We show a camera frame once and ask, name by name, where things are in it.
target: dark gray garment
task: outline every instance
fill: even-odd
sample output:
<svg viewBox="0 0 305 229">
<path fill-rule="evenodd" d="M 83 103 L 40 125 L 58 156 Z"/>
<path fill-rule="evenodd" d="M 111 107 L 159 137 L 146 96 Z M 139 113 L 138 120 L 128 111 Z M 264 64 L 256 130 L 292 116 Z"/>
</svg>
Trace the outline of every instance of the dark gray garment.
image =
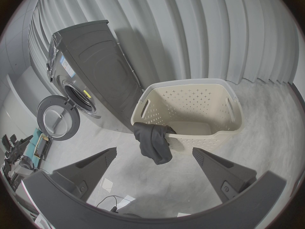
<svg viewBox="0 0 305 229">
<path fill-rule="evenodd" d="M 170 126 L 136 122 L 133 127 L 143 156 L 152 158 L 156 165 L 165 164 L 173 158 L 165 139 L 166 133 L 176 134 Z"/>
</svg>

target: curtain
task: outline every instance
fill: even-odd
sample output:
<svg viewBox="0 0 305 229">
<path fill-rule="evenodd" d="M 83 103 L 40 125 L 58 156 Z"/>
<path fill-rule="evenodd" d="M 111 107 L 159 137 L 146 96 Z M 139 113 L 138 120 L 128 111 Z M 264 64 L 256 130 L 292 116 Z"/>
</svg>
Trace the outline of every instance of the curtain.
<svg viewBox="0 0 305 229">
<path fill-rule="evenodd" d="M 54 32 L 104 19 L 144 88 L 188 78 L 287 83 L 298 64 L 296 24 L 280 0 L 39 0 L 29 49 L 42 77 Z"/>
</svg>

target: yellow sticker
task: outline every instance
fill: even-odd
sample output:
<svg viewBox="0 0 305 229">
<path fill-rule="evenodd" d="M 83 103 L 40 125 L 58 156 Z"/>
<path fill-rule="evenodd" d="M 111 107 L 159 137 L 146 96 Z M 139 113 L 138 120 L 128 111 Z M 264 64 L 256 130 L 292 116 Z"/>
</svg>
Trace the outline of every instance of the yellow sticker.
<svg viewBox="0 0 305 229">
<path fill-rule="evenodd" d="M 85 93 L 89 98 L 91 98 L 91 96 L 89 95 L 89 93 L 87 93 L 86 90 L 84 90 L 84 93 Z"/>
</svg>

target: white plastic laundry basket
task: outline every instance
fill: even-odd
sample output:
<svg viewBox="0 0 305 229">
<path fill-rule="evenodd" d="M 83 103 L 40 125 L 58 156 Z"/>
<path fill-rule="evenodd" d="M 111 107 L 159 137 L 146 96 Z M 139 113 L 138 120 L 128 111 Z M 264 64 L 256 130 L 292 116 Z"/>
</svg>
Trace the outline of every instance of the white plastic laundry basket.
<svg viewBox="0 0 305 229">
<path fill-rule="evenodd" d="M 150 85 L 132 114 L 131 124 L 169 125 L 170 149 L 192 154 L 209 152 L 243 128 L 242 107 L 232 88 L 221 79 L 189 79 Z"/>
</svg>

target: door glass window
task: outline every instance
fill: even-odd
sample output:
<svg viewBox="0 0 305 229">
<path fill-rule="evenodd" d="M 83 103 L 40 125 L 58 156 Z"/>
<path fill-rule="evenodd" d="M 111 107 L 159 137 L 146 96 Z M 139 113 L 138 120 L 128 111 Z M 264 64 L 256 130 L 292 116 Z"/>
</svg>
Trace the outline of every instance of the door glass window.
<svg viewBox="0 0 305 229">
<path fill-rule="evenodd" d="M 52 137 L 62 137 L 70 131 L 72 118 L 64 108 L 54 105 L 45 110 L 43 123 Z"/>
</svg>

